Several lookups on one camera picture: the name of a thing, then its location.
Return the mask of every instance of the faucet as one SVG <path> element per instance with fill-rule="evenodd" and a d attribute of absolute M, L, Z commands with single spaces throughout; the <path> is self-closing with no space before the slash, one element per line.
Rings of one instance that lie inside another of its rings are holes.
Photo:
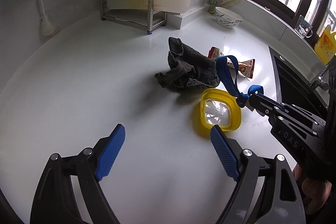
<path fill-rule="evenodd" d="M 315 80 L 313 80 L 312 82 L 310 82 L 310 88 L 312 90 L 316 89 L 318 86 L 320 88 L 322 88 L 322 90 L 326 91 L 329 89 L 329 84 L 328 82 L 325 82 L 323 80 L 325 74 L 328 72 L 328 65 L 326 65 L 324 67 L 324 69 L 321 71 L 321 73 L 317 76 L 317 79 L 316 77 L 314 78 Z"/>

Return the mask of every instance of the stainless steel rack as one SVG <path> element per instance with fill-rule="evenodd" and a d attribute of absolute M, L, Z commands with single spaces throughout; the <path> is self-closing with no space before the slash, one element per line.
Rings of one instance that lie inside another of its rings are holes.
<path fill-rule="evenodd" d="M 108 10 L 107 3 L 100 1 L 100 15 L 102 20 L 109 20 L 123 25 L 146 30 L 147 34 L 166 25 L 167 12 L 154 11 L 154 0 L 148 0 L 147 10 L 113 9 Z"/>

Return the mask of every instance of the bottle label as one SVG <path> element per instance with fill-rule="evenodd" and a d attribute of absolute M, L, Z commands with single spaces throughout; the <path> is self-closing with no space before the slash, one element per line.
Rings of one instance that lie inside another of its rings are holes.
<path fill-rule="evenodd" d="M 322 47 L 325 48 L 327 52 L 329 52 L 333 48 L 333 44 L 326 34 L 323 36 Z"/>

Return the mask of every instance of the yellow bottle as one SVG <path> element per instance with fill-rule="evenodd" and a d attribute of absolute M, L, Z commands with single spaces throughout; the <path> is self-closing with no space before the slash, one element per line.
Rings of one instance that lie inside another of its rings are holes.
<path fill-rule="evenodd" d="M 328 25 L 314 46 L 314 51 L 325 65 L 329 63 L 336 53 L 336 32 L 331 33 L 330 31 L 331 26 Z"/>

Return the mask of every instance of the metal screw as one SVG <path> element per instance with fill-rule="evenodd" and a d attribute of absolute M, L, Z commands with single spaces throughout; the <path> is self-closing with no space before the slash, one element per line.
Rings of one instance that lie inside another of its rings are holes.
<path fill-rule="evenodd" d="M 245 150 L 243 151 L 243 153 L 244 153 L 245 156 L 248 156 L 248 157 L 252 155 L 252 151 L 251 151 L 251 150 L 248 150 L 248 149 L 245 149 Z"/>
<path fill-rule="evenodd" d="M 57 160 L 58 159 L 58 154 L 57 153 L 54 153 L 50 156 L 50 159 L 51 160 Z"/>
<path fill-rule="evenodd" d="M 92 148 L 85 148 L 84 150 L 83 150 L 83 154 L 84 155 L 90 155 L 92 153 Z"/>
<path fill-rule="evenodd" d="M 279 161 L 284 161 L 284 160 L 285 160 L 285 156 L 279 154 L 279 155 L 277 156 L 277 159 L 278 159 Z"/>

